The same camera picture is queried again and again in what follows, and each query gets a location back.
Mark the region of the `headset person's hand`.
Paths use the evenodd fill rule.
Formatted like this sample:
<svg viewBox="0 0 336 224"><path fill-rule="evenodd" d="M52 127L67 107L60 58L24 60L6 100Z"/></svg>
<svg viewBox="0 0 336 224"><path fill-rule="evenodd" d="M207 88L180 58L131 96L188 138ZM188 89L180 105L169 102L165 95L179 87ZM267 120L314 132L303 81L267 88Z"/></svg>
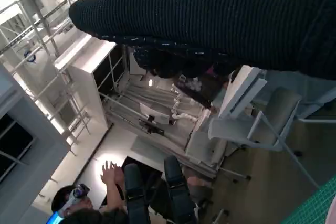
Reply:
<svg viewBox="0 0 336 224"><path fill-rule="evenodd" d="M102 166L102 175L100 175L100 177L102 182L106 185L115 183L122 186L124 184L124 173L121 167L113 162L105 162Z"/></svg>

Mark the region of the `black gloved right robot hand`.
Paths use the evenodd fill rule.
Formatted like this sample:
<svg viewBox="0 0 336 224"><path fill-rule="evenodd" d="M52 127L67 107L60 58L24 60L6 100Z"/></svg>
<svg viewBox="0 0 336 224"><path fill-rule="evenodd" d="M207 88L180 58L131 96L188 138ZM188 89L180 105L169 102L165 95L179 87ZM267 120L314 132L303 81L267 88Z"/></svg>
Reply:
<svg viewBox="0 0 336 224"><path fill-rule="evenodd" d="M335 0L77 0L69 17L162 78L248 65L335 79Z"/></svg>

